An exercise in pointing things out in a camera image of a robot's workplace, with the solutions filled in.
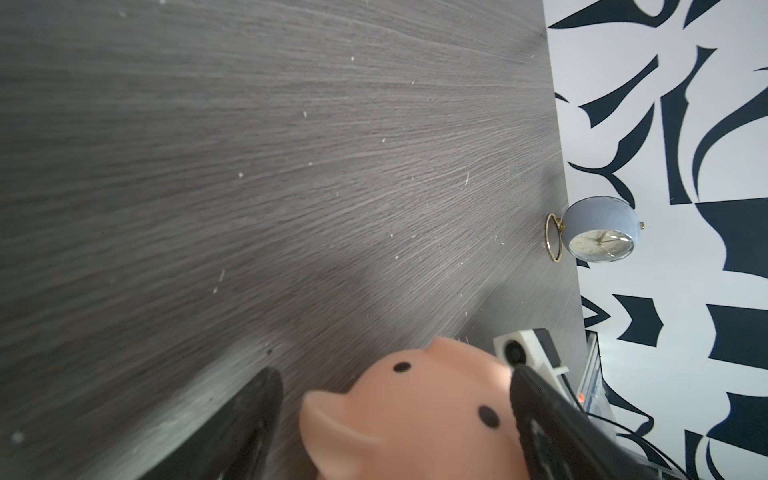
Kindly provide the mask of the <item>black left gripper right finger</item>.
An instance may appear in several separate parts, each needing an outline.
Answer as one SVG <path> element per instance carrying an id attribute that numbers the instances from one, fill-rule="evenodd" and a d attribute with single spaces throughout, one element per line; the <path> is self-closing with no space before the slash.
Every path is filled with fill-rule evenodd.
<path id="1" fill-rule="evenodd" d="M 650 479 L 533 369 L 514 369 L 510 402 L 532 479 Z"/>

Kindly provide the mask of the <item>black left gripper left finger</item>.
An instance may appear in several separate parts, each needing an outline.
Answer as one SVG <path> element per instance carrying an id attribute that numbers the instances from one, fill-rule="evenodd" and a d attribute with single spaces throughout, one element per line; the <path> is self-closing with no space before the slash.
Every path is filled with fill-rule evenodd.
<path id="1" fill-rule="evenodd" d="M 260 479 L 278 427 L 283 383 L 264 368 L 145 479 Z"/>

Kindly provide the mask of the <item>pink piggy bank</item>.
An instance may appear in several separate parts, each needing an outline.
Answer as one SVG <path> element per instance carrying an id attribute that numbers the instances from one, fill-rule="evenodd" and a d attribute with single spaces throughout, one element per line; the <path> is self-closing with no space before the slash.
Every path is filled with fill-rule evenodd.
<path id="1" fill-rule="evenodd" d="M 307 392 L 302 442 L 321 479 L 526 479 L 511 377 L 437 337 L 380 359 L 346 393 Z"/>

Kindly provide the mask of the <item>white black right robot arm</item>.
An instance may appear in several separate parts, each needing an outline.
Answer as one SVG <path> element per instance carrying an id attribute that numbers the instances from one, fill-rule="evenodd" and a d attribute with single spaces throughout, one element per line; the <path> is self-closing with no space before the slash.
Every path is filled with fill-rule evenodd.
<path id="1" fill-rule="evenodd" d="M 569 368 L 562 362 L 550 332 L 545 328 L 511 332 L 493 339 L 495 355 L 509 368 L 524 365 L 539 374 L 565 398 L 569 393 L 564 376 Z"/>

